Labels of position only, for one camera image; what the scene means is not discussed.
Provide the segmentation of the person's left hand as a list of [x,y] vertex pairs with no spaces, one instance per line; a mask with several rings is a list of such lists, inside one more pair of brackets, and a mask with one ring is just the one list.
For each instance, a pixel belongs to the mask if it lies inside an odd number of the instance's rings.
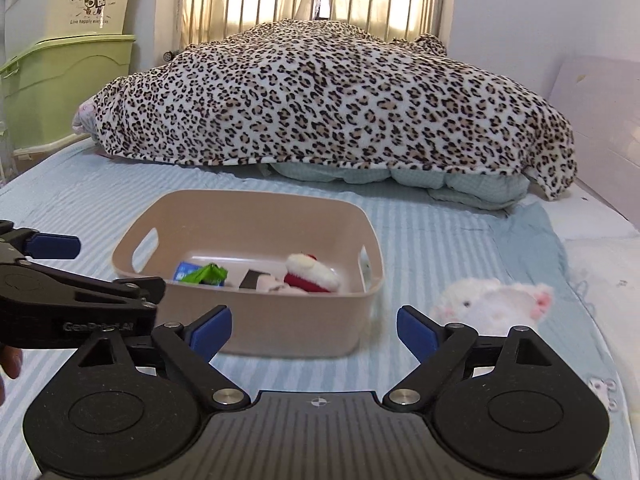
[[23,367],[23,351],[21,349],[2,346],[0,351],[2,373],[10,379],[19,378]]

